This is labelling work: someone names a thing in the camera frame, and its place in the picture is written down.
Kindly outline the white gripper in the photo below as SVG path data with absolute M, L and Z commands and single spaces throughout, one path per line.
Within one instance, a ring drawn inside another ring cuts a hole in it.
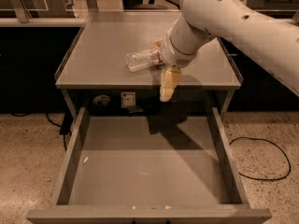
M 155 47 L 161 47 L 161 59 L 168 66 L 161 73 L 160 87 L 160 100 L 168 102 L 182 76 L 179 68 L 188 66 L 195 58 L 200 48 L 200 41 L 197 38 L 179 35 L 165 36 L 164 39 L 156 39 L 153 43 Z

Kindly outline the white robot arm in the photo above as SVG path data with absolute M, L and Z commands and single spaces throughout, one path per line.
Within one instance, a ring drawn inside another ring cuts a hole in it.
M 166 65 L 161 74 L 161 101 L 172 98 L 181 69 L 216 36 L 299 95 L 299 27 L 256 12 L 240 0 L 180 0 L 180 12 L 160 47 Z

